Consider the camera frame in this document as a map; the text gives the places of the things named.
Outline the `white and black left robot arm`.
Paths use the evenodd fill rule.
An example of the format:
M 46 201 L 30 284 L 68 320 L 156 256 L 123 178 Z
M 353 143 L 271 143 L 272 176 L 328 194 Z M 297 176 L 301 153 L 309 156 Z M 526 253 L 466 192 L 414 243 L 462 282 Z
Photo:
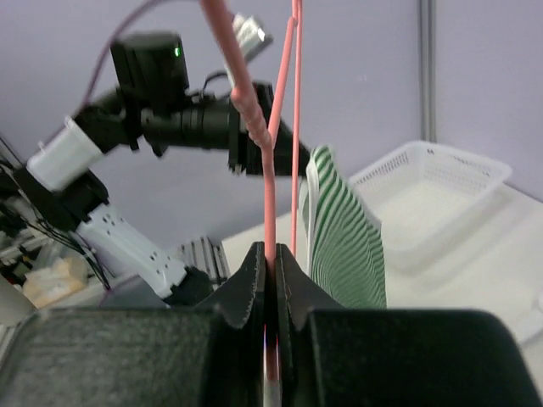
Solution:
M 134 271 L 169 305 L 193 305 L 212 284 L 203 271 L 170 257 L 126 222 L 111 196 L 124 187 L 156 202 L 176 176 L 150 176 L 122 160 L 103 176 L 93 166 L 144 140 L 157 157 L 168 148 L 224 150 L 232 172 L 259 177 L 267 204 L 275 180 L 299 176 L 310 158 L 279 117 L 279 91 L 266 82 L 232 96 L 190 92 L 182 39 L 169 31 L 135 33 L 110 45 L 117 84 L 85 100 L 44 148 L 12 170 L 14 184 L 53 228 L 77 235 L 107 264 Z

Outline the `green striped tank top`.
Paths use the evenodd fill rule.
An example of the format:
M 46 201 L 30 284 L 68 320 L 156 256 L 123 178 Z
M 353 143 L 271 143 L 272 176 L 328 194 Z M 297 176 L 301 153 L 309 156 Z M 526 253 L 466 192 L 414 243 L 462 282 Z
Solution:
M 307 241 L 307 274 L 337 303 L 387 307 L 381 223 L 339 173 L 333 150 L 312 150 L 299 190 Z

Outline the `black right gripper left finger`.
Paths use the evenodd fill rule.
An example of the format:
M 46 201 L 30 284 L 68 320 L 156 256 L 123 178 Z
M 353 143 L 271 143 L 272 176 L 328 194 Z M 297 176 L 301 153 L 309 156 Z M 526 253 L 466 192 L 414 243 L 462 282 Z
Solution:
M 264 243 L 252 243 L 238 270 L 194 311 L 197 406 L 262 405 L 265 288 Z

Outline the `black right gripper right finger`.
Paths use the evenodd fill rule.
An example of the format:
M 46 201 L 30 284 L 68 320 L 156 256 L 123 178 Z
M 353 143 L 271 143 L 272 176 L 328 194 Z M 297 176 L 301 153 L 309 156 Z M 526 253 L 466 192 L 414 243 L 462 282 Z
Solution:
M 279 243 L 275 265 L 278 364 L 284 406 L 351 406 L 352 314 Z

